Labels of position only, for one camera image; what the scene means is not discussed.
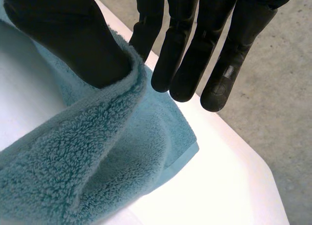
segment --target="black finger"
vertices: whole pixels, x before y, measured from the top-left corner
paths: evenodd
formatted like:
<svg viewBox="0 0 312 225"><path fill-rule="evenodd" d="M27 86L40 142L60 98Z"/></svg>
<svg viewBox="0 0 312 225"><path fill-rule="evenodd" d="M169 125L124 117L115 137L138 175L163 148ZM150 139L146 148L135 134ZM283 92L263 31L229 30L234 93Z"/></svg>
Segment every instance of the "black finger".
<svg viewBox="0 0 312 225"><path fill-rule="evenodd" d="M134 25L129 41L146 61L161 30L165 0L136 0L140 13L139 22Z"/></svg>
<svg viewBox="0 0 312 225"><path fill-rule="evenodd" d="M276 13L264 5L237 1L227 40L201 95L206 110L216 112L224 107L255 38Z"/></svg>
<svg viewBox="0 0 312 225"><path fill-rule="evenodd" d="M198 0L168 0L170 26L152 76L158 92L169 90L189 39Z"/></svg>
<svg viewBox="0 0 312 225"><path fill-rule="evenodd" d="M236 0L199 0L197 28L170 87L173 99L192 98Z"/></svg>

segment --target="concrete floor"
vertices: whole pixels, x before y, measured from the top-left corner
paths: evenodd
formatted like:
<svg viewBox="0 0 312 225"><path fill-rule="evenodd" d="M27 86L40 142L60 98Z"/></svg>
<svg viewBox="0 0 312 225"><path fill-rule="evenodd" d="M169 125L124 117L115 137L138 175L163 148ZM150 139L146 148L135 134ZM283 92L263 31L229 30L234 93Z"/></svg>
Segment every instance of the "concrete floor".
<svg viewBox="0 0 312 225"><path fill-rule="evenodd" d="M101 0L130 29L136 0ZM291 225L312 225L312 0L291 0L258 36L220 116L271 168ZM159 55L169 25L153 51ZM200 94L230 21L197 90Z"/></svg>

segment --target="white surface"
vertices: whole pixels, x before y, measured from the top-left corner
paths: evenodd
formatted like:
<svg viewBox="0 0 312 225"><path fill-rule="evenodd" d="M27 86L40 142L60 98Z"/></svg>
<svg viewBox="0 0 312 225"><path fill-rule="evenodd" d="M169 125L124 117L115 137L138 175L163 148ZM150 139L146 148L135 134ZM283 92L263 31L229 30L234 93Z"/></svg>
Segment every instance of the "white surface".
<svg viewBox="0 0 312 225"><path fill-rule="evenodd" d="M96 1L107 23L129 40L132 32ZM34 49L27 53L36 57ZM43 62L37 70L38 65L17 61L19 57L8 57L0 48L0 150L65 107ZM151 53L147 64L154 68L156 61ZM164 186L96 224L289 224L272 173L250 146L217 114L202 109L197 95L178 106L200 151Z"/></svg>

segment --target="fingertip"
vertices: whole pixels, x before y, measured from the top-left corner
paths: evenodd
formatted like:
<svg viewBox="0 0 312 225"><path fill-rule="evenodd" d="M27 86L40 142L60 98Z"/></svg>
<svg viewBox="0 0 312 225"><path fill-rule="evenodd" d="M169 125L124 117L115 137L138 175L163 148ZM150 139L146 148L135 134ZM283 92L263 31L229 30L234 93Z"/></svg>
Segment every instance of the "fingertip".
<svg viewBox="0 0 312 225"><path fill-rule="evenodd" d="M216 95L209 94L200 98L201 106L209 112L218 112L225 106L226 99L224 96L216 97Z"/></svg>
<svg viewBox="0 0 312 225"><path fill-rule="evenodd" d="M201 97L201 106L209 112L218 112L225 106L228 100L226 88L222 84L206 86Z"/></svg>
<svg viewBox="0 0 312 225"><path fill-rule="evenodd" d="M193 94L185 94L183 92L179 92L179 90L171 89L169 90L170 96L177 102L188 102L192 97Z"/></svg>
<svg viewBox="0 0 312 225"><path fill-rule="evenodd" d="M159 79L155 74L153 74L152 76L151 85L156 92L160 93L168 92L170 87L169 84L166 84L161 78Z"/></svg>

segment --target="teal towel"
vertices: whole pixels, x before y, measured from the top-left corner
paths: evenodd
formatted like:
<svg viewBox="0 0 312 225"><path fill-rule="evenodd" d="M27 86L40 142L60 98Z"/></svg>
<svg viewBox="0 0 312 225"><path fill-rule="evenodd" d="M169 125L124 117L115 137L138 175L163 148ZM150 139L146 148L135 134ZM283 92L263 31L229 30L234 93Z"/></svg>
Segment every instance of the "teal towel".
<svg viewBox="0 0 312 225"><path fill-rule="evenodd" d="M13 26L3 0L0 19ZM132 71L104 89L34 42L68 107L0 152L0 223L90 224L161 186L198 151L175 103L152 90L150 69L113 34Z"/></svg>

